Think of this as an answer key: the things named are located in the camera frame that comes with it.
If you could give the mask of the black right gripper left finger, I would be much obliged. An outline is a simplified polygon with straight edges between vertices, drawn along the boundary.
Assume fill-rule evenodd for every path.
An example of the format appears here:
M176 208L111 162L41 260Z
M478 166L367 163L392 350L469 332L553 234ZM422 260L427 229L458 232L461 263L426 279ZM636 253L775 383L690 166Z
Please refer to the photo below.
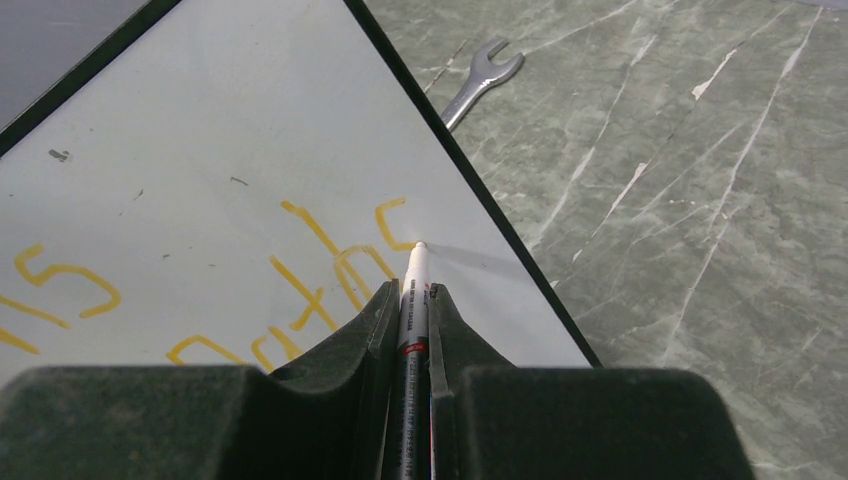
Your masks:
M306 353L251 365L51 366L1 393L5 479L376 479L399 284Z

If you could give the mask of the white whiteboard black frame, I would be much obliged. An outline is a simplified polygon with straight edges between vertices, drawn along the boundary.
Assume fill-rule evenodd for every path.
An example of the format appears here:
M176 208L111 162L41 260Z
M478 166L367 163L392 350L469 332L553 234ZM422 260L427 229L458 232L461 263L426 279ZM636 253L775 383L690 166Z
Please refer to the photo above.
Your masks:
M1 378L248 363L416 242L517 365L595 357L359 1L150 1L1 131Z

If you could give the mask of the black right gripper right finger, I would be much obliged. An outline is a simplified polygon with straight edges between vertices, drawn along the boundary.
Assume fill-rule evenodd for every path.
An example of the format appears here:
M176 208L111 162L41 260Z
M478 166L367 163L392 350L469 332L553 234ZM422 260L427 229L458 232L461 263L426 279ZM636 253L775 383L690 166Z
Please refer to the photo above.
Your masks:
M677 369L518 367L430 301L438 479L750 479L729 411Z

